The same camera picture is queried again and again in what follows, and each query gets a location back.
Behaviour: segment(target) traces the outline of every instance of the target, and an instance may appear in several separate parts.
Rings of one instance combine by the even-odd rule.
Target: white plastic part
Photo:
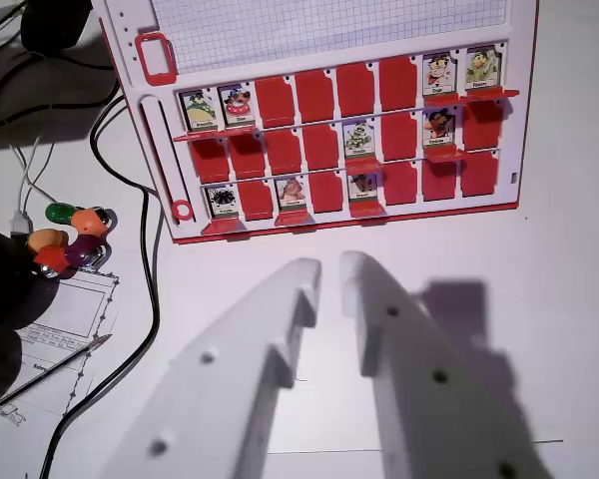
[[[320,264],[290,262],[173,361],[103,479],[262,475],[280,387],[293,387],[313,327]]]
[[[342,307],[372,378],[385,479],[549,478],[524,425],[468,374],[450,343],[372,257],[342,257]]]

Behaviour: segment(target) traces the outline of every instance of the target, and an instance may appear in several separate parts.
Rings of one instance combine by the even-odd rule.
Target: paper sheet
[[[178,73],[499,25],[506,0],[153,0]]]
[[[14,390],[95,334],[111,332],[116,319],[112,275],[78,271],[63,279],[48,309],[20,330],[22,365]],[[38,477],[51,434],[73,405],[85,397],[95,375],[88,356],[43,381],[0,411],[0,477]]]

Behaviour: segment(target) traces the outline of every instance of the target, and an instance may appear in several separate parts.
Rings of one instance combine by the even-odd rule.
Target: red ring
[[[189,212],[186,215],[180,215],[180,211],[178,210],[178,207],[180,207],[180,206],[187,207],[189,209]],[[193,219],[193,207],[186,200],[177,200],[176,202],[174,202],[171,205],[171,212],[173,213],[173,216],[176,217],[181,222],[185,222],[186,220]]]

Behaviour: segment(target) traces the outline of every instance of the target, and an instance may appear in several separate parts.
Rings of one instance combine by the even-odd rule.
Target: grid paper
[[[152,0],[178,73],[499,25],[506,0]]]

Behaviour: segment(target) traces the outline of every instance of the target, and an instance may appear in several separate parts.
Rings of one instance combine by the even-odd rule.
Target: character card
[[[238,210],[238,189],[235,185],[221,185],[205,188],[209,210],[213,218],[236,217]]]
[[[377,174],[348,175],[348,200],[362,202],[377,198]]]
[[[206,91],[180,92],[180,103],[190,132],[204,132],[218,128],[213,98]]]
[[[355,120],[343,124],[343,152],[347,158],[374,155],[375,132],[370,123]]]
[[[466,55],[466,90],[499,85],[501,55],[493,45],[468,49]]]
[[[454,115],[447,108],[423,113],[423,145],[434,147],[454,142]]]
[[[276,191],[278,193],[280,210],[288,212],[306,208],[304,188],[303,176],[276,180]]]
[[[251,92],[242,85],[230,85],[219,89],[224,116],[228,127],[253,125],[256,117],[251,112]]]
[[[457,65],[450,52],[435,53],[423,57],[423,96],[439,95],[455,91]]]

